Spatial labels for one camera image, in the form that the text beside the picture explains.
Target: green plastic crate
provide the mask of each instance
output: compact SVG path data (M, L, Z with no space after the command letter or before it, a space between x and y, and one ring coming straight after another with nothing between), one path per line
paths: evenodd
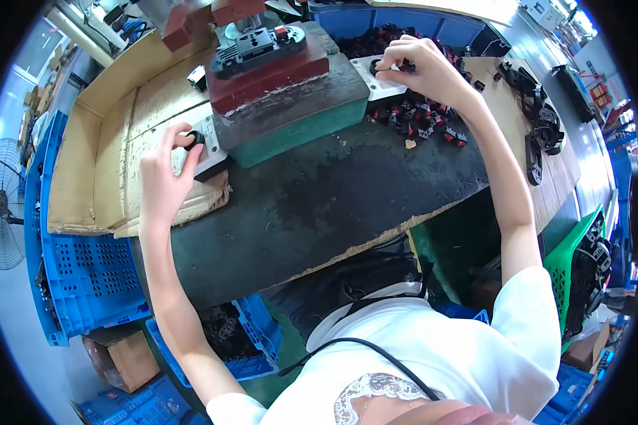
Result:
M544 268L550 273L551 283L553 285L553 294L555 295L555 304L558 307L558 317L560 318L560 336L565 332L565 322L567 320L567 311L570 308L570 285L571 285L571 268L574 250L579 246L579 242L584 239L586 232L595 222L598 214L605 215L603 205L598 205L595 211L582 220L572 229L572 231L563 239L544 260ZM563 345L562 353L570 346L570 341Z

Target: dark work surface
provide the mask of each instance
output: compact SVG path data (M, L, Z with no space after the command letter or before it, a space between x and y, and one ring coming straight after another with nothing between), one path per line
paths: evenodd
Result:
M197 309L250 295L482 190L485 166L466 134L463 148L437 132L406 150L392 128L363 121L252 168L234 166L229 203L172 230L187 295ZM139 240L132 245L148 295Z

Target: hand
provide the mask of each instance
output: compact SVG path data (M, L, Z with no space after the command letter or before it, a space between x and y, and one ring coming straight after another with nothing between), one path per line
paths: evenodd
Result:
M189 151L179 176L175 176L170 157L174 148L188 146L194 141L193 135L185 137L179 134L191 128L187 123L170 125L156 147L139 161L140 237L148 233L169 233L179 208L194 186L194 169L203 144L198 144Z
M393 64L401 66L404 59L416 65L416 72L390 69ZM472 113L479 97L429 38L402 35L385 49L385 55L375 69L379 71L375 75L378 80L403 84L425 97L453 107L461 114Z

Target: wall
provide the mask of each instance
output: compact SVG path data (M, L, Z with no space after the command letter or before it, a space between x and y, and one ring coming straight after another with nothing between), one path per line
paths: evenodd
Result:
M587 64L591 62L598 74L605 74L607 81L605 84L612 95L612 105L615 106L622 100L629 98L629 93L624 87L619 70L614 64L610 52L605 47L604 38L600 35L590 40L586 46L574 55L574 63L579 71L591 74L591 67ZM583 78L582 81L587 87L593 84L592 78Z

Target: cardboard sheet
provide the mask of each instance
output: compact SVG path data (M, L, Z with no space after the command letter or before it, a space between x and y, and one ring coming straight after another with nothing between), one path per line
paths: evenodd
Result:
M505 79L493 80L494 74L498 72L497 66L501 61L501 58L463 58L465 69L473 74L473 82L479 80L485 83L482 97L485 98L489 110L499 124L499 128L518 160L518 164L525 174L525 179L527 179L525 135L531 131L532 125L522 113L519 96L508 86ZM531 75L534 75L525 61L512 58L509 61L514 69L524 67ZM550 99L546 99L546 103L553 106ZM537 233L544 230L545 226L557 214L581 177L574 149L571 147L567 132L562 124L561 130L565 132L565 147L559 155L553 157L545 153L542 154L544 169L541 184L532 186L527 183L534 200Z
M194 124L209 114L207 92L193 89L186 77L216 46L213 38L207 46L189 44L170 53L152 31L78 96L54 166L49 232L137 234L139 159L171 122ZM181 171L181 163L173 164ZM175 224L226 204L227 178L223 173L195 182Z

